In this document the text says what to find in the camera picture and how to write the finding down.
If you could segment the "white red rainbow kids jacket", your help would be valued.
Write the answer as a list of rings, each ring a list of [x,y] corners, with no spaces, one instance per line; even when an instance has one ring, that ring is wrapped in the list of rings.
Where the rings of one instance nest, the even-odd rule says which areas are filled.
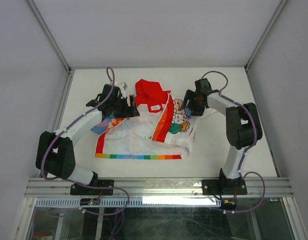
[[[178,160],[189,156],[200,116],[163,90],[159,82],[135,84],[139,116],[110,116],[92,128],[99,135],[95,157],[102,159]]]

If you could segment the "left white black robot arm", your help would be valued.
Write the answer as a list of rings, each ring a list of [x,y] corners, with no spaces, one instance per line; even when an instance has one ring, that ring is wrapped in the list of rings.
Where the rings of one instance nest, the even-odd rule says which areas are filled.
[[[74,147],[81,138],[106,118],[138,117],[135,97],[126,95],[124,84],[106,84],[96,98],[68,126],[40,135],[36,167],[45,180],[62,179],[80,186],[87,194],[108,190],[99,184],[98,174],[76,163]]]

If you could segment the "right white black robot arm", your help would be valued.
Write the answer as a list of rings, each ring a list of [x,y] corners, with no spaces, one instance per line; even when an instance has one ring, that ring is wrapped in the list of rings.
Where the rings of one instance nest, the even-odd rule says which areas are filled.
[[[230,144],[227,159],[219,171],[218,179],[204,179],[204,195],[246,195],[246,184],[241,168],[247,152],[262,138],[262,128],[256,105],[240,104],[213,90],[208,79],[195,81],[195,90],[187,90],[183,107],[201,117],[206,109],[223,114],[226,120],[226,137]]]

